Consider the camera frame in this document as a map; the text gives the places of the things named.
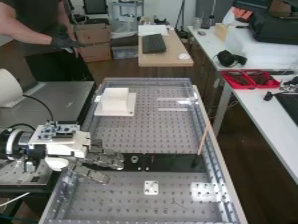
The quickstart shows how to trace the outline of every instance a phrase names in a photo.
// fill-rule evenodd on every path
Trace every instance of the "black object on desk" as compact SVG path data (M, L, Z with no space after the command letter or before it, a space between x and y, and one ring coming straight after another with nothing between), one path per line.
M292 121L298 125L298 94L278 93L275 94L275 97Z
M220 51L216 55L218 61L224 67L232 66L235 63L239 63L240 65L244 65L247 62L247 58L231 54L228 51Z
M160 34L142 37L142 53L162 53L166 51L164 41Z

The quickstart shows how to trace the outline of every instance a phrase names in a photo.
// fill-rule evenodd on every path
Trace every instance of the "white desk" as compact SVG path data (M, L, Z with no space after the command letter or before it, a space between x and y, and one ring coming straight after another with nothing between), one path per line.
M232 53L232 51L228 49L228 47L226 46L224 42L222 42L222 40L216 37L216 35L214 34L214 27L211 27L207 30L200 30L206 33L206 36L199 36L196 31L192 30L192 27L188 26L188 31L191 36L194 37L198 45L200 46L208 60L212 63L212 66L215 68L216 71L222 71L222 70L240 70L240 69L258 69L258 70L288 70L288 66L284 67L284 65L276 65L276 64L248 64L242 66L240 64L236 64L232 68L226 68L223 65L220 65L216 57L214 57L220 51L227 50Z
M227 70L223 67L214 56L222 50L228 50L224 43L214 34L214 27L206 32L206 36L199 36L188 27L188 31L195 38L208 60L211 61L216 72ZM228 70L242 70L242 69L259 69L259 70L288 70L288 68L279 67L280 65L263 65L262 67L244 67L236 65ZM276 80L287 81L292 79L293 75L290 76L274 76ZM278 90L234 90L230 88L228 84L224 82L224 87L220 95L215 120L212 123L212 130L215 135L219 133L220 124L230 100L231 93L235 95L242 107L246 110L259 132L262 133L271 149L274 150L283 166L286 167L293 181L298 184L298 127L292 122L288 114L282 108L279 102L275 98L270 102L263 101L263 96L267 91L278 92Z
M283 82L291 80L292 77L293 75L274 76L278 81ZM267 91L280 92L278 89L235 90L224 82L212 129L216 135L232 93L298 184L298 126L275 97L268 102L263 100Z

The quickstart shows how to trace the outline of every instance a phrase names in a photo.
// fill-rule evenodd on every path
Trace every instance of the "person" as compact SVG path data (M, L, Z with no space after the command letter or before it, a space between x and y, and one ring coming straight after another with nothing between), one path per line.
M19 42L37 81L93 80L63 0L0 0L0 35Z

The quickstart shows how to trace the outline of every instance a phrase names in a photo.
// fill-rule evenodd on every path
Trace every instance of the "floor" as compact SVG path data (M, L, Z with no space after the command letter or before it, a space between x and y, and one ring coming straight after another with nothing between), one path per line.
M207 107L214 70L200 50L191 53L195 66L186 70L139 68L137 59L89 63L89 69L97 83L105 77L187 77ZM248 223L298 223L298 186L239 105L226 113L218 142Z

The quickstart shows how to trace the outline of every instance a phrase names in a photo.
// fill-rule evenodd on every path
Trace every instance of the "black glove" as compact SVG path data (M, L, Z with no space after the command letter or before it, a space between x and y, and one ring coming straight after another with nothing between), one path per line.
M55 49L63 49L85 47L85 44L71 40L70 38L65 38L61 35L57 35L51 37L50 46Z

